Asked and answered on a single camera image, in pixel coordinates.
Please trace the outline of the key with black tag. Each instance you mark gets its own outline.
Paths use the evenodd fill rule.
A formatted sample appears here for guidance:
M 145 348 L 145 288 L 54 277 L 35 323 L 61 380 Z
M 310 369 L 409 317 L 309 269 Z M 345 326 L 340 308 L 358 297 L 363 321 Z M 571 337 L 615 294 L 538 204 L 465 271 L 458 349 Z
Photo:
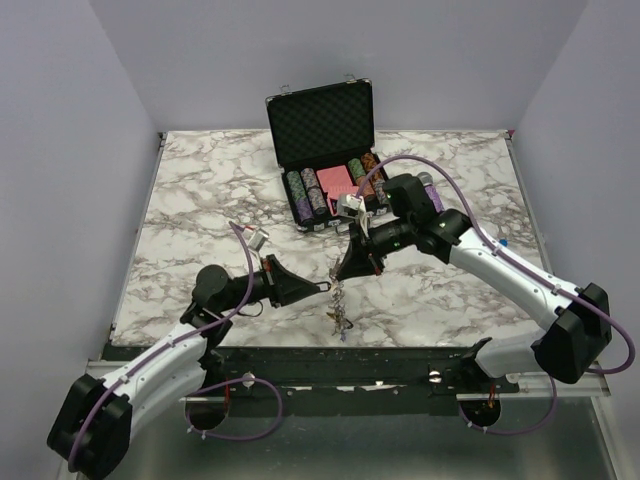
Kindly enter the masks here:
M 322 282 L 317 282 L 316 286 L 322 291 L 322 292 L 327 292 L 331 289 L 332 285 L 330 282 L 327 281 L 322 281 Z

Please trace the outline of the silver disc keyring holder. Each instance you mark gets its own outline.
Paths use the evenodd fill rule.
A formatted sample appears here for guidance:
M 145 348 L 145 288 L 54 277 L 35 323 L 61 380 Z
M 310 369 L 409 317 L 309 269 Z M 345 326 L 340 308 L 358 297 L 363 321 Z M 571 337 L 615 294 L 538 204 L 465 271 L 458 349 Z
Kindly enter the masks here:
M 339 262 L 336 262 L 329 271 L 331 301 L 327 315 L 334 321 L 334 334 L 339 336 L 341 342 L 345 342 L 354 324 L 346 316 L 343 283 L 337 279 L 338 267 Z

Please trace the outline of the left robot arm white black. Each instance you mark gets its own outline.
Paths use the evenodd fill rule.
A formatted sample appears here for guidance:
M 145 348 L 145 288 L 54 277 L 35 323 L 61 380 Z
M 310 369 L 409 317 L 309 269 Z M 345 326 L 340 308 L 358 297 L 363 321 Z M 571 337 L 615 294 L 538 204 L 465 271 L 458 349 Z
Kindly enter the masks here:
M 84 374 L 71 385 L 47 437 L 71 472 L 103 479 L 122 461 L 134 435 L 179 398 L 214 393 L 220 368 L 207 361 L 247 304 L 288 306 L 326 292 L 269 255 L 249 273 L 232 277 L 219 265 L 196 276 L 191 302 L 169 334 L 124 366 L 102 377 Z

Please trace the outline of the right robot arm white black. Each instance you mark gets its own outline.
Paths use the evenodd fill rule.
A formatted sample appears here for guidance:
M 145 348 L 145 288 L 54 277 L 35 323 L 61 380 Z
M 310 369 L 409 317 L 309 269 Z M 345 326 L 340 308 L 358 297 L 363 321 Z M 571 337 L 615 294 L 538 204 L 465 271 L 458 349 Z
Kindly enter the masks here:
M 538 328 L 505 339 L 482 339 L 462 357 L 460 379 L 480 392 L 507 374 L 544 372 L 566 384 L 576 383 L 611 341 L 611 328 L 601 318 L 608 295 L 591 283 L 583 289 L 518 260 L 456 209 L 438 211 L 420 179 L 402 174 L 383 190 L 395 220 L 369 227 L 350 225 L 350 242 L 336 269 L 339 281 L 379 275 L 387 255 L 414 246 L 452 264 L 519 306 Z

